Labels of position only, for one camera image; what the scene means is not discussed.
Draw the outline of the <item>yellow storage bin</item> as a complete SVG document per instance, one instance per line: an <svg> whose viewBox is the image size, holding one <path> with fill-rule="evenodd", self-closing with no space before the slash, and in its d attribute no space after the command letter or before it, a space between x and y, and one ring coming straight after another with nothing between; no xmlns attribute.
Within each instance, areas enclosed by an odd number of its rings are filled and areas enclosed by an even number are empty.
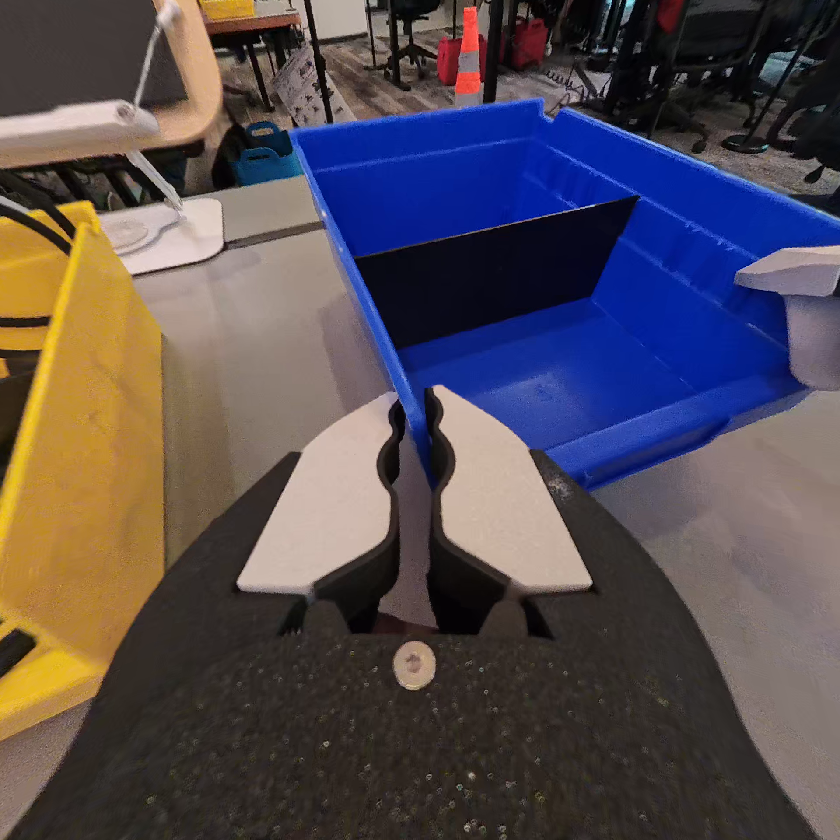
<svg viewBox="0 0 840 840"><path fill-rule="evenodd" d="M162 333L89 202L33 365L2 376L1 738L92 698L165 570Z"/></svg>

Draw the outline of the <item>black bin divider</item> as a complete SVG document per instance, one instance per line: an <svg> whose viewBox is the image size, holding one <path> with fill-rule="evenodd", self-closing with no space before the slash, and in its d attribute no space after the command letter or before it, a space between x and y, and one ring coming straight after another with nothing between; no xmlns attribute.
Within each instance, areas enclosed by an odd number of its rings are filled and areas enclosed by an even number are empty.
<svg viewBox="0 0 840 840"><path fill-rule="evenodd" d="M355 258L394 346L590 298L639 197Z"/></svg>

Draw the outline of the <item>red storage bin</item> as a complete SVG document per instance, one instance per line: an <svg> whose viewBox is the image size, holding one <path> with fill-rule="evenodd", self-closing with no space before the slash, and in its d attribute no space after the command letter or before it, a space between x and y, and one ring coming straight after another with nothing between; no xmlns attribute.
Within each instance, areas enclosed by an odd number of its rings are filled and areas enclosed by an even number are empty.
<svg viewBox="0 0 840 840"><path fill-rule="evenodd" d="M437 45L437 77L447 87L456 84L462 40L461 37L441 38ZM487 39L483 35L479 35L479 63L480 81L485 82Z"/></svg>
<svg viewBox="0 0 840 840"><path fill-rule="evenodd" d="M510 56L505 58L507 47L503 42L500 47L500 61L516 71L539 67L545 56L549 34L550 31L541 18L518 16L513 28Z"/></svg>

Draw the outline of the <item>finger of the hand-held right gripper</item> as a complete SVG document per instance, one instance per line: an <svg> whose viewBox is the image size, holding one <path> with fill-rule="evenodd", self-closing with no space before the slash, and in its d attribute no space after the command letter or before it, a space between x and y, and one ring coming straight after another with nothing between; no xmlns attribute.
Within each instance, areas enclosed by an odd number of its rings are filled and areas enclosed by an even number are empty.
<svg viewBox="0 0 840 840"><path fill-rule="evenodd" d="M793 377L819 392L839 390L839 247L783 248L740 269L736 285L784 302Z"/></svg>

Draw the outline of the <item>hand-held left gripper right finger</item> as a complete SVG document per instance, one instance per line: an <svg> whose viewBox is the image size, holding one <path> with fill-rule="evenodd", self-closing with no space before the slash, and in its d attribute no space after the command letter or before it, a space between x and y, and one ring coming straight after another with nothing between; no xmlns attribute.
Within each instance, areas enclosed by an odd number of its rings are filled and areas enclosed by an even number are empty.
<svg viewBox="0 0 840 840"><path fill-rule="evenodd" d="M444 385L426 389L436 485L427 591L438 630L477 634L498 604L594 582L529 446Z"/></svg>

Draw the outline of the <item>printed paper sheet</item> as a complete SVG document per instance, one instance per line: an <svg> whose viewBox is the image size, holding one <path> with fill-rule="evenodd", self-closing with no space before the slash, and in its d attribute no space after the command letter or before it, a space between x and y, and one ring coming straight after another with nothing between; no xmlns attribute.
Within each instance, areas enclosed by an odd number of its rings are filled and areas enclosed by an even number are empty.
<svg viewBox="0 0 840 840"><path fill-rule="evenodd" d="M312 48L304 44L291 51L279 68L272 87L288 116L299 128L328 124Z"/></svg>

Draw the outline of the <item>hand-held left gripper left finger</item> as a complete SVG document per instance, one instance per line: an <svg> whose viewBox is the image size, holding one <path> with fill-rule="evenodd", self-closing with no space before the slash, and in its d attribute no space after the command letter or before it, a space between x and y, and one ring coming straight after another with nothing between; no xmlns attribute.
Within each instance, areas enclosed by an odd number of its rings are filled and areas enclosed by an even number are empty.
<svg viewBox="0 0 840 840"><path fill-rule="evenodd" d="M374 630L400 572L404 411L385 392L324 429L299 454L236 580L246 594L331 602L349 629Z"/></svg>

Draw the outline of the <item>orange traffic cone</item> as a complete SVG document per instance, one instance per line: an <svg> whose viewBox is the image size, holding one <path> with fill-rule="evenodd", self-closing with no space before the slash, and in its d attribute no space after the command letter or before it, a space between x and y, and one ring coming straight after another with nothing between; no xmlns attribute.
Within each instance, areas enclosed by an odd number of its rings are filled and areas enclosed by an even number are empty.
<svg viewBox="0 0 840 840"><path fill-rule="evenodd" d="M481 35L478 9L467 6L463 12L463 36L458 53L454 105L457 109L471 108L482 103Z"/></svg>

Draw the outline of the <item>blue storage bin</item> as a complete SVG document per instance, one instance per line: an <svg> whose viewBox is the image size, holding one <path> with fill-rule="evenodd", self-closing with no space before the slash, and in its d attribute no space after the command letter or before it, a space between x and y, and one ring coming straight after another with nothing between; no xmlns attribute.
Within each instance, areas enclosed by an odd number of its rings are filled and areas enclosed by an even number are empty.
<svg viewBox="0 0 840 840"><path fill-rule="evenodd" d="M756 259L838 245L838 218L539 99L298 129L303 172L431 474L444 385L594 489L801 402ZM397 349L355 258L637 195L591 297Z"/></svg>

